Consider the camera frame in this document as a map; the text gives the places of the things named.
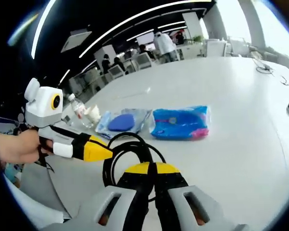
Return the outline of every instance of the window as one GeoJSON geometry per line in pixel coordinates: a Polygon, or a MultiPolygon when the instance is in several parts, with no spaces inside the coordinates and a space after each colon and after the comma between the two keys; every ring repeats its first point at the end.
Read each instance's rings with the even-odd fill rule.
{"type": "Polygon", "coordinates": [[[237,0],[218,0],[217,7],[221,13],[227,36],[243,38],[246,42],[251,43],[249,26],[239,2],[237,0]]]}
{"type": "Polygon", "coordinates": [[[202,34],[203,34],[203,38],[204,39],[209,39],[209,34],[206,28],[206,25],[204,24],[203,18],[201,18],[199,20],[200,26],[201,26],[201,30],[202,30],[202,34]]]}
{"type": "Polygon", "coordinates": [[[262,2],[255,0],[254,6],[260,19],[266,46],[289,57],[288,31],[262,2]]]}

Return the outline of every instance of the water bottle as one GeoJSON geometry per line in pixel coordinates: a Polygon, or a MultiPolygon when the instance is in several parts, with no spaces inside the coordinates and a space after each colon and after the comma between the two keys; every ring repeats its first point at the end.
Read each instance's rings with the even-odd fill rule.
{"type": "Polygon", "coordinates": [[[74,94],[71,94],[68,97],[68,100],[71,102],[72,105],[72,110],[75,112],[77,115],[78,119],[81,121],[81,123],[86,127],[86,128],[92,128],[93,123],[90,122],[84,115],[85,111],[87,110],[86,106],[83,104],[82,101],[77,99],[74,94]]]}

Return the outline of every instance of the white lab coat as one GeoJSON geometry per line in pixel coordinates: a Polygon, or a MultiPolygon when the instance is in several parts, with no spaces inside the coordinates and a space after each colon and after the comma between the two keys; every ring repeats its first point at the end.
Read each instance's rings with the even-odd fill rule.
{"type": "Polygon", "coordinates": [[[176,45],[173,43],[169,35],[160,32],[155,34],[154,45],[161,55],[172,52],[176,49],[176,45]]]}

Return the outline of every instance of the plastic bag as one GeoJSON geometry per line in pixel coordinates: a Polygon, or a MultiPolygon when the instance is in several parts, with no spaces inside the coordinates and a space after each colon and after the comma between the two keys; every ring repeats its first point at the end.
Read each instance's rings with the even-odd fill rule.
{"type": "Polygon", "coordinates": [[[128,130],[128,132],[138,133],[144,126],[146,119],[151,114],[152,110],[145,109],[123,109],[120,113],[111,113],[110,111],[106,111],[102,118],[100,119],[98,125],[95,128],[95,132],[99,133],[102,137],[110,140],[114,136],[122,133],[119,131],[110,131],[108,129],[108,124],[118,115],[122,114],[132,114],[134,118],[134,127],[128,130]]]}
{"type": "Polygon", "coordinates": [[[207,106],[187,107],[180,110],[157,109],[151,118],[151,134],[159,139],[200,139],[209,133],[210,120],[207,106]]]}

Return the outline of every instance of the desk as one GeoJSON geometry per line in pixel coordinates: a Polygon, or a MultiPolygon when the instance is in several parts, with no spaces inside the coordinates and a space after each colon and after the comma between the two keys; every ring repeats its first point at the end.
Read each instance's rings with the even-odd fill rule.
{"type": "MultiPolygon", "coordinates": [[[[101,113],[209,105],[210,133],[203,140],[159,141],[145,131],[141,136],[181,170],[189,185],[220,203],[228,219],[260,231],[289,199],[289,86],[279,82],[280,74],[289,81],[289,70],[268,64],[276,70],[275,77],[257,72],[248,58],[158,65],[115,79],[86,104],[97,104],[101,113]],[[149,93],[134,95],[148,88],[149,93]]],[[[124,155],[116,179],[136,163],[137,157],[124,155]]],[[[93,165],[95,172],[102,171],[101,163],[93,165]]],[[[154,203],[143,230],[161,230],[154,203]]]]}

